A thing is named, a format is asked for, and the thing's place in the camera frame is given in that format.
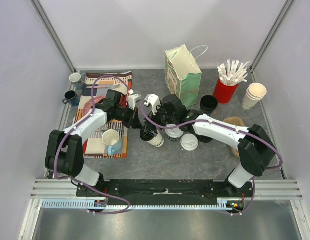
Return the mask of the black plastic cup lid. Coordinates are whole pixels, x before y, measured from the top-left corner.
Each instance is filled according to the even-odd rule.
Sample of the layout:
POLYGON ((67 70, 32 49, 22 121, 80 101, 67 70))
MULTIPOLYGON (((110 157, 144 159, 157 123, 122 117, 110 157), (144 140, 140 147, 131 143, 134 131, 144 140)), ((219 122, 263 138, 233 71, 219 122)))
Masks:
POLYGON ((158 135, 158 132, 157 132, 156 127, 145 124, 141 128, 139 135, 140 135, 140 138, 144 142, 149 142, 149 141, 153 140, 158 135))

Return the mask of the white plastic cup lid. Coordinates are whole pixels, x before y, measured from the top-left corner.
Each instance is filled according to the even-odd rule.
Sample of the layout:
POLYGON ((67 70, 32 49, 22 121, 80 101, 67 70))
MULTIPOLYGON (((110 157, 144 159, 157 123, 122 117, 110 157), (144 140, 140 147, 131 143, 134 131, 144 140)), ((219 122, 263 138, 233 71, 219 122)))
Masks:
POLYGON ((165 132, 168 135, 168 137, 172 139, 179 139, 180 137, 183 136, 184 132, 175 126, 176 126, 175 124, 166 125, 166 127, 169 129, 165 129, 165 132))

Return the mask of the green patterned paper bag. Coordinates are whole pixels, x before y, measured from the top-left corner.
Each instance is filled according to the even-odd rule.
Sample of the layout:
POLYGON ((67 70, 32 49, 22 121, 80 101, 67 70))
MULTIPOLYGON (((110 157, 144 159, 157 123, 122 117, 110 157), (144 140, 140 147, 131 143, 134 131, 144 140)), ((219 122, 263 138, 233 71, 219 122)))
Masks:
POLYGON ((197 103, 202 71, 186 45, 165 51, 165 84, 186 107, 197 103))

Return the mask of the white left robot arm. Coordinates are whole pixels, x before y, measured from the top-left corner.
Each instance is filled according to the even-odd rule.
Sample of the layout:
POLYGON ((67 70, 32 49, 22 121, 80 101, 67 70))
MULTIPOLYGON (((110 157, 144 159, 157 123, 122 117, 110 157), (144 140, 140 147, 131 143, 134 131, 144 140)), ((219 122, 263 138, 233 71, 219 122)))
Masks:
POLYGON ((120 121, 128 129, 141 129, 136 100, 122 93, 108 90, 106 97, 98 103, 92 98, 92 107, 77 123, 60 131, 50 133, 45 156, 45 167, 58 174, 64 174, 87 185, 87 191, 94 197, 101 196, 105 191, 103 175, 85 164, 83 144, 100 127, 112 120, 120 121))

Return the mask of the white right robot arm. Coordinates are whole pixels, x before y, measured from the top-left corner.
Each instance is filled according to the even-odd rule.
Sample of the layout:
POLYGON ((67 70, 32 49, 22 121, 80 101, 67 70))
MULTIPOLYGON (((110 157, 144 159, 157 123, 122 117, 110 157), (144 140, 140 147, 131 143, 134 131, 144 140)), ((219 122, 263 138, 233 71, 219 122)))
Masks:
POLYGON ((261 177, 278 152, 261 126, 236 126, 216 120, 200 111, 188 110, 174 94, 163 100, 155 94, 149 94, 143 104, 151 107, 145 119, 152 128, 178 128, 184 133, 199 137, 202 142, 213 139, 238 150, 240 164, 230 173, 224 184, 224 191, 230 197, 237 196, 252 178, 261 177))

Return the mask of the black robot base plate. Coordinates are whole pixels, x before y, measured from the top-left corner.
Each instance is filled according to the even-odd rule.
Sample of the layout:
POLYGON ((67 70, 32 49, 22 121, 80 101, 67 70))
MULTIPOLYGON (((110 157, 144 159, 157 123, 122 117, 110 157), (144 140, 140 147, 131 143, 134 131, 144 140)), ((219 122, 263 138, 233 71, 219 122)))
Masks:
POLYGON ((251 182, 235 188, 224 181, 214 180, 134 180, 104 181, 98 190, 126 199, 134 204, 213 204, 218 198, 250 198, 251 182))

